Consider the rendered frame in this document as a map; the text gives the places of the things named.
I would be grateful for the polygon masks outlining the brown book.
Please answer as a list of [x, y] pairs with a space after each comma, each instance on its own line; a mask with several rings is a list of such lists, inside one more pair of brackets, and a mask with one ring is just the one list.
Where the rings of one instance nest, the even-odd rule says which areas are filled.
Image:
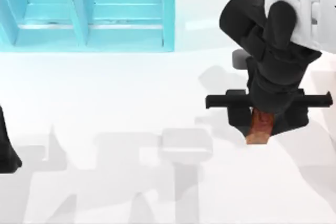
[[275, 115], [253, 108], [251, 124], [246, 135], [246, 144], [264, 145], [268, 143], [274, 126]]

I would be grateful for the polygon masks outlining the pale grey rounded box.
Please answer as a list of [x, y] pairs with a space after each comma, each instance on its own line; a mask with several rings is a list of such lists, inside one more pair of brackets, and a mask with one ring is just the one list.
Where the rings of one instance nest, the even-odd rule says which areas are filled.
[[232, 64], [235, 69], [246, 70], [247, 62], [246, 59], [250, 55], [243, 49], [236, 49], [232, 52]]

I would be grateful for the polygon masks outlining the light blue rack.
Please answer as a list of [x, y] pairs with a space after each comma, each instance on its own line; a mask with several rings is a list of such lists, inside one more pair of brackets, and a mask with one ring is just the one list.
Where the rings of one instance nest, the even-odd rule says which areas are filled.
[[0, 0], [0, 52], [174, 47], [175, 0]]

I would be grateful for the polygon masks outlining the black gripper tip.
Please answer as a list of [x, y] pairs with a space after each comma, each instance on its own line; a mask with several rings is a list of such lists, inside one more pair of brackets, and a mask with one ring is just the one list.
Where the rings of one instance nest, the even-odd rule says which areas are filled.
[[12, 174], [22, 167], [7, 133], [3, 109], [0, 106], [0, 174]]

